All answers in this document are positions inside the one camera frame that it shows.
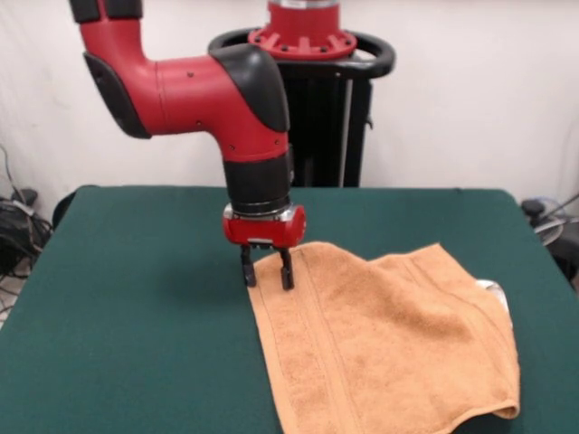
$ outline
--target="orange towel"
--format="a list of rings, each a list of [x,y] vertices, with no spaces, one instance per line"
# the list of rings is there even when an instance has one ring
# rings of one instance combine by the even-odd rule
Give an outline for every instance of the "orange towel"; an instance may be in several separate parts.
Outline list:
[[[256,264],[250,298],[286,434],[442,434],[519,412],[510,318],[441,246],[365,261],[331,244]]]

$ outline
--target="table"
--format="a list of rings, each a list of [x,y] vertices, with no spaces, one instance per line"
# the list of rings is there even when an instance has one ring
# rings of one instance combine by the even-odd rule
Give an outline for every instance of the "table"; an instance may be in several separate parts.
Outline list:
[[[483,190],[296,190],[308,241],[367,259],[441,242],[505,289],[522,412],[463,433],[575,433],[579,304],[513,199]],[[80,189],[0,331],[3,432],[280,432],[224,189]]]

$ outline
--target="white wall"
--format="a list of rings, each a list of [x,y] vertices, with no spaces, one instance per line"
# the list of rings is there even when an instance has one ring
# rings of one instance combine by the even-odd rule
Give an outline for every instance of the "white wall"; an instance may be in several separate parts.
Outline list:
[[[205,52],[265,0],[144,0],[152,58]],[[579,2],[343,0],[346,28],[398,52],[377,81],[364,185],[579,187]],[[125,137],[81,57],[66,0],[0,1],[0,141],[48,214],[81,184],[223,184],[207,135]]]

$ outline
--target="black joint cover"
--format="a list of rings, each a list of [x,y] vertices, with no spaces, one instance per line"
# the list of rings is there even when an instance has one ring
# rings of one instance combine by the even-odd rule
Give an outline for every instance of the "black joint cover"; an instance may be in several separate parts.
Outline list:
[[[138,20],[143,17],[141,0],[106,0],[105,9],[109,18]]]
[[[131,137],[151,138],[138,118],[135,106],[117,73],[105,61],[92,54],[85,52],[84,58],[101,97],[119,127]]]
[[[290,167],[286,154],[256,162],[224,161],[223,168],[236,212],[267,214],[290,204]]]
[[[98,21],[100,19],[97,0],[69,0],[74,21],[78,24]]]
[[[290,130],[290,111],[280,70],[273,58],[248,43],[212,50],[231,77],[253,114],[280,133]]]

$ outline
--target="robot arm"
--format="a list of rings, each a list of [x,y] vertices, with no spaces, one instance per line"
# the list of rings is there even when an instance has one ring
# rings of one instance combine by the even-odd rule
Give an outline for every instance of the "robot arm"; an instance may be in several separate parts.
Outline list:
[[[249,44],[151,61],[141,44],[141,0],[70,1],[90,73],[122,130],[136,138],[212,134],[232,200],[223,226],[242,245],[246,283],[255,285],[249,248],[271,247],[284,259],[284,287],[292,288],[288,248],[303,237],[305,213],[289,199],[290,122],[275,61]]]

